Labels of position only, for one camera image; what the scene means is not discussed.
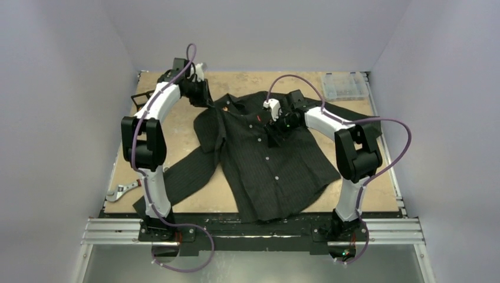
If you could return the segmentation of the black pinstriped shirt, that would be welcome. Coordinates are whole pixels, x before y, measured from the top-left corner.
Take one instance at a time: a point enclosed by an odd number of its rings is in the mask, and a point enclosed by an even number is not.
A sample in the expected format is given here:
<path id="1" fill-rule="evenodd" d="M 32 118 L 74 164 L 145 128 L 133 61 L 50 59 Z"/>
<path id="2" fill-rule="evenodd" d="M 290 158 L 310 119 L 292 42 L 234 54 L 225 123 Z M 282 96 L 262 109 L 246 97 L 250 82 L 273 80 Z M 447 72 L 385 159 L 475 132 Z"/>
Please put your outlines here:
<path id="1" fill-rule="evenodd" d="M 301 212 L 340 179 L 306 128 L 293 130 L 281 147 L 268 147 L 267 96 L 225 94 L 194 119 L 199 146 L 163 175 L 171 204 L 205 187 L 220 166 L 241 221 L 270 221 Z"/>

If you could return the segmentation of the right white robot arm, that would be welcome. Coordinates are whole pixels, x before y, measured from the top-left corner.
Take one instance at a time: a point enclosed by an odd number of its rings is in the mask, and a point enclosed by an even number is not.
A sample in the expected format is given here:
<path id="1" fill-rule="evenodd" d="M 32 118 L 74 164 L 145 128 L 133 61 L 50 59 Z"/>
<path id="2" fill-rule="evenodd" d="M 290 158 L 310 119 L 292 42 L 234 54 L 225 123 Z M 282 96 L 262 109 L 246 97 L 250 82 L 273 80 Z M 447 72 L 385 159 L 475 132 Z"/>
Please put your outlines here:
<path id="1" fill-rule="evenodd" d="M 356 124 L 326 110 L 324 105 L 307 102 L 299 90 L 280 100 L 266 97 L 263 108 L 271 115 L 265 129 L 272 146 L 282 145 L 291 132 L 300 127 L 316 130 L 334 142 L 342 184 L 325 237 L 347 239 L 361 224 L 365 182 L 383 163 L 371 124 Z"/>

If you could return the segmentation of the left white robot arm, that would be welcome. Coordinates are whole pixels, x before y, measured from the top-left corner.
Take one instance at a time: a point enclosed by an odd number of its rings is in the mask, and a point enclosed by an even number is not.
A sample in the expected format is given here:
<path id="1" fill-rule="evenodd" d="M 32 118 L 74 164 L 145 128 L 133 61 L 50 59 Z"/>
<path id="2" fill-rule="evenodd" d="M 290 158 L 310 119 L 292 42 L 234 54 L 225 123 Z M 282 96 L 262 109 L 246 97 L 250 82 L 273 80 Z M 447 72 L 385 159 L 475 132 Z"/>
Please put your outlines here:
<path id="1" fill-rule="evenodd" d="M 141 236 L 169 241 L 178 235 L 179 225 L 173 221 L 172 204 L 163 176 L 167 146 L 162 122 L 183 97 L 195 107 L 210 105 L 206 69 L 204 63 L 175 58 L 173 67 L 158 79 L 145 105 L 134 116 L 121 121 L 124 159 L 137 172 L 144 187 L 145 215 L 142 216 Z"/>

